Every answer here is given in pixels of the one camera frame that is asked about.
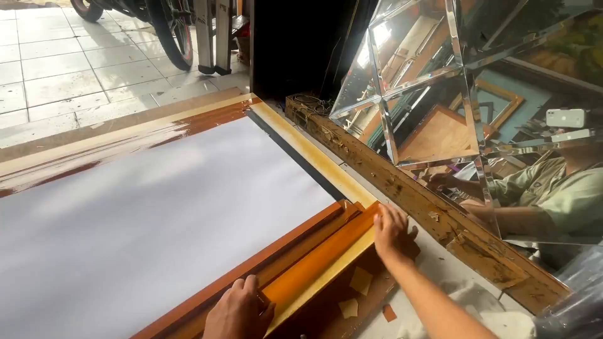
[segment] wooden beam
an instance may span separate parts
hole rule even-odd
[[[448,251],[530,312],[538,314],[569,294],[568,287],[549,273],[408,177],[327,116],[317,115],[290,98],[286,102],[286,115],[407,211]],[[430,212],[437,213],[438,220],[430,217]]]

